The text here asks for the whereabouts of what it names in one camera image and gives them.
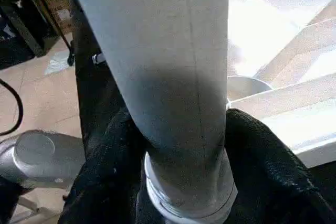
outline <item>black object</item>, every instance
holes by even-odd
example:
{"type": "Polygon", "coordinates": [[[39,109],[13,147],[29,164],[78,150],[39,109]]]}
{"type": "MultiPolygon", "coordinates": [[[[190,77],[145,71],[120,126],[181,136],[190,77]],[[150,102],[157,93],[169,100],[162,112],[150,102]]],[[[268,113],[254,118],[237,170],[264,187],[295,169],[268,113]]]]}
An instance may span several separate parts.
{"type": "Polygon", "coordinates": [[[17,117],[17,121],[16,121],[15,125],[8,131],[0,132],[0,136],[4,136],[4,135],[11,134],[12,132],[16,131],[20,127],[20,125],[22,123],[22,119],[23,119],[23,104],[22,104],[22,100],[21,100],[19,94],[7,82],[0,79],[0,84],[4,88],[6,88],[10,93],[12,93],[12,95],[14,96],[14,98],[16,100],[17,107],[18,107],[18,117],[17,117]]]}
{"type": "Polygon", "coordinates": [[[0,69],[45,55],[58,40],[41,0],[2,0],[0,15],[12,38],[1,41],[0,69]]]}

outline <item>white plastic tube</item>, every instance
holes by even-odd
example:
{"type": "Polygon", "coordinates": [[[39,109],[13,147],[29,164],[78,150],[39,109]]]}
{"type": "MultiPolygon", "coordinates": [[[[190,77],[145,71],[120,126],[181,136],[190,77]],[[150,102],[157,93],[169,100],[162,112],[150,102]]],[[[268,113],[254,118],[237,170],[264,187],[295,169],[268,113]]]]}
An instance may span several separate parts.
{"type": "Polygon", "coordinates": [[[134,122],[154,147],[146,158],[154,205],[183,223],[207,223],[202,219],[225,202],[226,215],[236,196],[223,152],[228,0],[80,2],[134,122]]]}

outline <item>black cloth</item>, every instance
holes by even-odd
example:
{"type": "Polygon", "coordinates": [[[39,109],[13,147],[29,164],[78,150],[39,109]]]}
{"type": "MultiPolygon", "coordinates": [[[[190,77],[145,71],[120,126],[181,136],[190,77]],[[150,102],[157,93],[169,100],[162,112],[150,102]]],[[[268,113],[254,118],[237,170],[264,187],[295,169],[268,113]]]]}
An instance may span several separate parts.
{"type": "MultiPolygon", "coordinates": [[[[225,137],[239,192],[226,224],[336,223],[305,166],[268,127],[228,110],[225,137]]],[[[122,107],[87,155],[59,223],[164,223],[143,183],[141,164],[148,147],[122,107]]],[[[23,189],[3,182],[2,204],[13,205],[23,189]]],[[[2,209],[3,223],[12,212],[2,209]]]]}

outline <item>tile floor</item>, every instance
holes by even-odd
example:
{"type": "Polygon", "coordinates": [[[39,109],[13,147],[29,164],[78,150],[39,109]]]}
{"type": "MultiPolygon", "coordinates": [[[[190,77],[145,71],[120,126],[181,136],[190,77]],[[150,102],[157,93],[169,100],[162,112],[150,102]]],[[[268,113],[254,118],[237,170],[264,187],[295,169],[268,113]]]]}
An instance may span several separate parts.
{"type": "MultiPolygon", "coordinates": [[[[67,52],[67,48],[59,40],[46,56],[0,70],[0,78],[20,94],[24,105],[22,125],[12,135],[42,129],[81,137],[75,68],[45,74],[53,56],[62,51],[67,52]]],[[[15,99],[0,87],[0,131],[9,129],[16,120],[15,99]]],[[[5,138],[8,136],[0,137],[0,141],[5,138]]],[[[38,188],[25,195],[37,202],[38,206],[46,207],[49,212],[19,223],[57,223],[57,216],[63,206],[62,195],[66,193],[59,189],[38,188]]],[[[24,210],[18,207],[15,214],[24,210]]]]}

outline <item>black cable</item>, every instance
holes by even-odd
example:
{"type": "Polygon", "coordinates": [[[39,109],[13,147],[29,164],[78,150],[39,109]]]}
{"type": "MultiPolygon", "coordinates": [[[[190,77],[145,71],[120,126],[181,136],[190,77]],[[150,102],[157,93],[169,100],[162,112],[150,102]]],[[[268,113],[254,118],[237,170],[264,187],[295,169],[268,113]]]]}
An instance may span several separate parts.
{"type": "Polygon", "coordinates": [[[22,119],[23,119],[23,104],[22,104],[22,100],[21,100],[19,94],[7,82],[0,79],[0,84],[2,86],[4,86],[6,89],[8,89],[10,93],[12,93],[12,95],[15,97],[15,100],[17,102],[17,106],[18,106],[18,109],[19,109],[19,115],[17,117],[16,124],[10,130],[0,132],[0,136],[4,136],[4,135],[11,134],[12,132],[14,132],[15,130],[17,130],[20,127],[20,125],[22,123],[22,119]]]}

